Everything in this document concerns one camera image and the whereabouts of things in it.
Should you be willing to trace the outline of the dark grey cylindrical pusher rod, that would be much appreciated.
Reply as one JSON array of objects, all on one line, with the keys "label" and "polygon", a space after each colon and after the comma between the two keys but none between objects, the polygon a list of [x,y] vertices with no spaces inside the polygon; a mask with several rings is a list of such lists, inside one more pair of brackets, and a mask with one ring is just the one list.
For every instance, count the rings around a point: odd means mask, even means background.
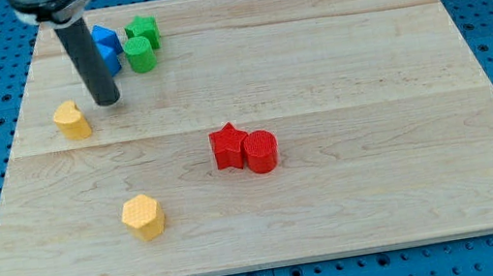
[{"label": "dark grey cylindrical pusher rod", "polygon": [[68,27],[56,29],[55,34],[72,60],[95,104],[106,107],[117,103],[120,98],[119,89],[84,19],[80,18]]}]

